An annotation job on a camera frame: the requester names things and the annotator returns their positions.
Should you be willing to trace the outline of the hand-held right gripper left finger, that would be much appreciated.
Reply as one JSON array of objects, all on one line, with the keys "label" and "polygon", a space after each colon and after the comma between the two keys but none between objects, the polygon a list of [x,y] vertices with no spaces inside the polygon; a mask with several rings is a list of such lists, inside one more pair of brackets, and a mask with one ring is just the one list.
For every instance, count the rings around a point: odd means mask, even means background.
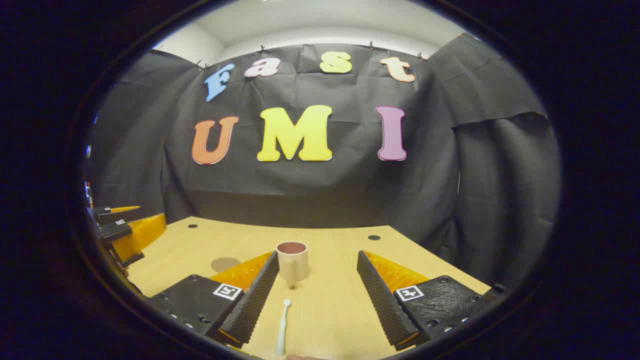
[{"label": "hand-held right gripper left finger", "polygon": [[249,343],[279,273],[271,251],[217,275],[189,275],[148,297],[148,304],[186,328],[241,348]]}]

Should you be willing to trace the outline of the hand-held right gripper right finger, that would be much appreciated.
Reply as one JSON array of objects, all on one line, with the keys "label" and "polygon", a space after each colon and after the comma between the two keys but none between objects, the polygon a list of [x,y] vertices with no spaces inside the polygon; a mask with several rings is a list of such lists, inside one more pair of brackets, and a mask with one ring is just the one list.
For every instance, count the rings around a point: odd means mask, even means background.
[{"label": "hand-held right gripper right finger", "polygon": [[382,330],[395,350],[419,346],[452,331],[506,291],[484,294],[449,275],[427,278],[370,251],[358,252],[356,269]]}]

